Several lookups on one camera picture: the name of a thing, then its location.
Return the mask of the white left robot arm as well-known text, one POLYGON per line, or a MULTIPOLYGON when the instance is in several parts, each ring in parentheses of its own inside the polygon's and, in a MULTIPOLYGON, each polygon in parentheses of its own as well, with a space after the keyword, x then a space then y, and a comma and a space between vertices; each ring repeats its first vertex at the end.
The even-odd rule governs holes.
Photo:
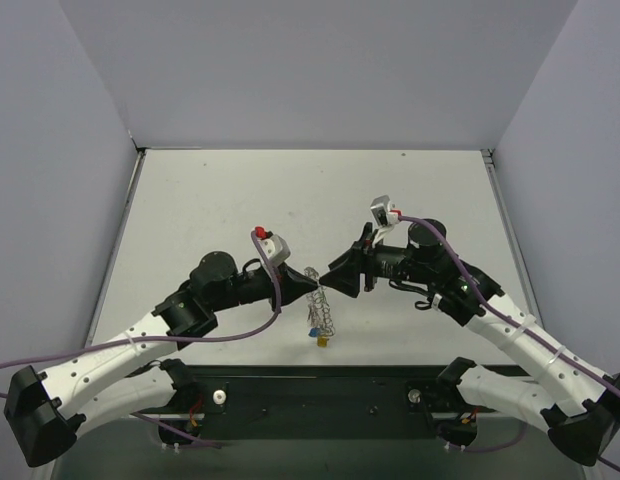
POLYGON ((4 416, 26 464, 45 465, 81 435, 128 414, 166 405, 177 412, 189 408, 194 383, 185 365, 170 355, 212 342, 209 334, 221 311, 267 300, 279 314, 314 292, 317 281, 285 259, 265 252, 239 269, 230 254, 209 253, 174 293, 111 340, 41 371, 33 361, 20 362, 4 416))

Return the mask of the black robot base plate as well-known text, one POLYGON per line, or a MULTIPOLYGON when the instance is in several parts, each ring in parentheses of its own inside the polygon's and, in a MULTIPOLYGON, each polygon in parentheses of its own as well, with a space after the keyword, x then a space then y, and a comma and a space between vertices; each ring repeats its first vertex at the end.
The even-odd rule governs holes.
POLYGON ((186 386, 141 413, 205 440, 429 439, 475 411, 441 365, 189 366, 186 386))

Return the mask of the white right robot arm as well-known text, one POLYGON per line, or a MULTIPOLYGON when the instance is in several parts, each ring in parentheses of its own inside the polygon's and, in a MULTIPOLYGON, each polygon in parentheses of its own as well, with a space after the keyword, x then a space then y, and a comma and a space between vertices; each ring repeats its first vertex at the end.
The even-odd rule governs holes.
POLYGON ((440 379, 462 403, 539 429, 576 463, 601 461, 620 429, 620 373, 589 364, 545 331, 499 283, 458 256, 440 222, 402 214, 396 219, 409 225, 405 247, 384 244, 391 224, 366 224, 361 237, 330 263, 321 285, 355 298, 386 279, 422 295, 430 309, 490 342, 532 379, 516 381, 458 358, 440 379))

